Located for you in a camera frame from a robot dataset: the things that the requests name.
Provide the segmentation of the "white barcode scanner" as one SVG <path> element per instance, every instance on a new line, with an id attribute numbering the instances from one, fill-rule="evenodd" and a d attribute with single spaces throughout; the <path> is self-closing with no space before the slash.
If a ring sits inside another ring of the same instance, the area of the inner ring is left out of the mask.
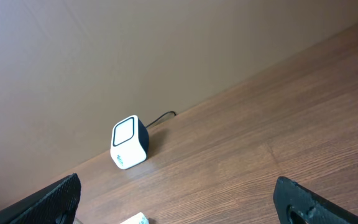
<path id="1" fill-rule="evenodd" d="M 149 140 L 147 128 L 137 115 L 123 119 L 112 129 L 112 160 L 122 170 L 144 162 L 149 150 Z"/>

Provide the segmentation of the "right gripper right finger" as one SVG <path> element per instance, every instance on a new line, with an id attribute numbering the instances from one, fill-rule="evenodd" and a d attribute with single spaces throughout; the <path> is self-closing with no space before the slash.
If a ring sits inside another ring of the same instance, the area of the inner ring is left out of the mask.
<path id="1" fill-rule="evenodd" d="M 273 202 L 281 224 L 358 224 L 358 216 L 297 182 L 280 176 Z"/>

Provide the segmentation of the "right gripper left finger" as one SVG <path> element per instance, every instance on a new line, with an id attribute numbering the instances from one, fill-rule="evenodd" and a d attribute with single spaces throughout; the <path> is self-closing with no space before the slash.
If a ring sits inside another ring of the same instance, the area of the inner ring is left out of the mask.
<path id="1" fill-rule="evenodd" d="M 81 197 L 76 173 L 0 211 L 0 224 L 73 224 Z"/>

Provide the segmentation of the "white blue plaster box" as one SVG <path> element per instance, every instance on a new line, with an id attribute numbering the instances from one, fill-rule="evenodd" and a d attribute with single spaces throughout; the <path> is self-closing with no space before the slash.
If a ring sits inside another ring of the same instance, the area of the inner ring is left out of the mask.
<path id="1" fill-rule="evenodd" d="M 139 212 L 120 224 L 149 224 L 149 223 L 150 223 L 149 219 L 142 212 Z"/>

